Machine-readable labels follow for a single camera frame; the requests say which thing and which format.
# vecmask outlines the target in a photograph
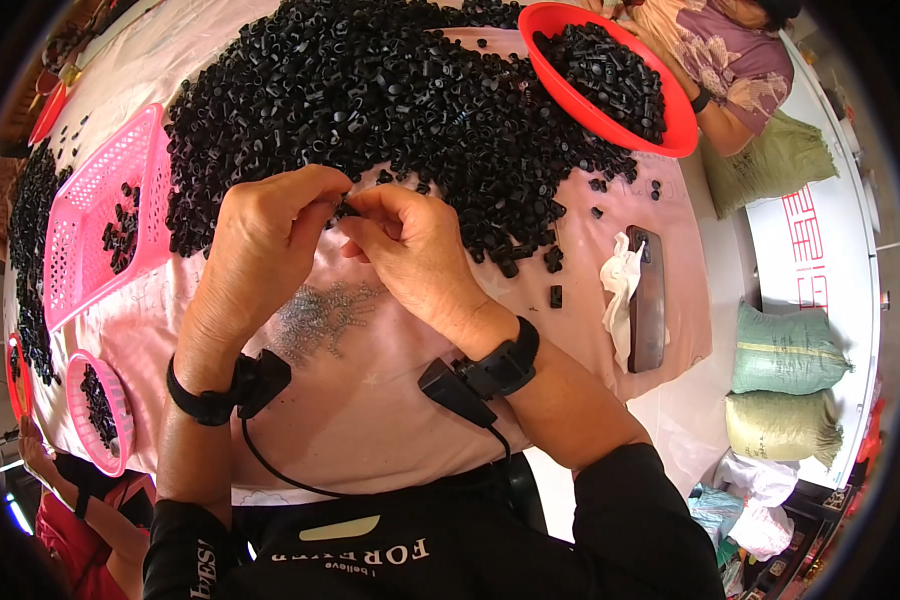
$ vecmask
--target smartphone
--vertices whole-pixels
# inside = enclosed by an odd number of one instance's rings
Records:
[[[636,226],[626,228],[633,252],[643,245],[640,256],[640,283],[630,299],[630,355],[626,366],[631,373],[652,371],[663,364],[666,343],[664,328],[663,244],[660,235]]]

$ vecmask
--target red plastic bowl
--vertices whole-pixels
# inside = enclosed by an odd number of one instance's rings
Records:
[[[628,46],[631,51],[643,58],[649,68],[660,73],[660,81],[663,83],[661,90],[666,103],[663,120],[667,124],[662,144],[651,143],[614,121],[574,89],[543,57],[537,44],[534,43],[534,32],[542,32],[544,36],[550,38],[553,34],[562,32],[564,25],[568,23],[600,25],[614,40]],[[670,69],[629,31],[579,6],[556,2],[541,2],[525,7],[520,12],[518,25],[523,42],[527,44],[529,61],[540,78],[540,83],[550,92],[553,100],[576,119],[577,123],[606,141],[630,150],[652,152],[675,159],[693,153],[697,147],[697,117],[690,107],[690,100],[687,99]]]
[[[66,103],[67,86],[63,84],[63,81],[60,81],[53,91],[50,92],[47,103],[43,105],[40,116],[36,118],[36,123],[33,124],[33,131],[30,133],[30,138],[27,142],[29,146],[33,146],[50,134],[50,130],[54,128],[54,123],[57,123],[57,117],[60,116],[60,112],[63,111],[63,105]]]
[[[13,380],[13,372],[11,369],[11,354],[17,354],[17,363],[20,365],[20,379],[24,380],[24,397],[21,398],[17,391],[17,384]],[[20,342],[20,336],[16,332],[10,334],[10,338],[6,341],[6,387],[10,394],[10,406],[13,408],[13,416],[20,421],[21,415],[29,416],[33,412],[34,407],[34,389],[30,382],[30,368],[24,361],[23,346]]]

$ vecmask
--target black wristband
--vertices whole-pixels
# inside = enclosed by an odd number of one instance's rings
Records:
[[[204,391],[193,395],[184,390],[174,373],[174,357],[167,365],[167,390],[169,397],[184,413],[202,426],[218,427],[230,423],[234,406],[240,406],[237,415],[252,419],[279,394],[291,380],[290,365],[269,350],[260,352],[259,358],[240,354],[233,366],[233,379],[227,391]]]
[[[480,362],[454,361],[456,374],[479,397],[509,396],[527,385],[537,374],[534,359],[540,349],[540,333],[523,317],[517,317],[520,333],[516,342],[507,340]]]
[[[700,111],[705,109],[710,103],[710,100],[713,99],[713,96],[710,94],[709,89],[699,84],[697,85],[697,87],[699,88],[699,95],[696,96],[693,102],[690,102],[690,108],[693,109],[694,114],[698,114]]]
[[[73,507],[73,516],[83,521],[87,514],[87,504],[90,502],[90,492],[78,489],[76,492],[76,506]]]

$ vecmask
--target red chinese characters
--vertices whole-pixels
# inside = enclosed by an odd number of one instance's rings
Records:
[[[824,241],[817,221],[817,210],[806,186],[795,194],[780,198],[787,215],[796,294],[800,310],[828,309],[827,265],[824,263]]]

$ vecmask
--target hand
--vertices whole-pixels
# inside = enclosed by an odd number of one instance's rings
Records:
[[[57,485],[60,472],[57,465],[43,447],[43,434],[27,415],[20,416],[20,436],[17,438],[17,452],[24,461],[24,469],[36,477],[48,490]]]
[[[340,171],[310,165],[230,188],[187,309],[202,337],[239,353],[310,275],[324,224],[351,186]]]
[[[634,4],[642,4],[643,0],[637,0]],[[604,18],[618,18],[623,15],[624,10],[627,8],[623,2],[619,2],[615,4],[612,9],[607,9],[604,7],[604,0],[584,0],[583,7],[590,11],[591,13],[596,13]]]
[[[653,33],[649,32],[644,27],[637,25],[636,21],[616,21],[616,24],[632,33],[637,40],[647,46],[648,50],[655,54],[661,61],[665,63],[668,62],[668,59],[671,57],[670,51],[667,50],[666,46],[664,46]]]
[[[361,217],[340,220],[340,253],[373,265],[390,294],[473,360],[516,338],[519,324],[470,270],[457,213],[432,196],[378,185],[348,198]]]

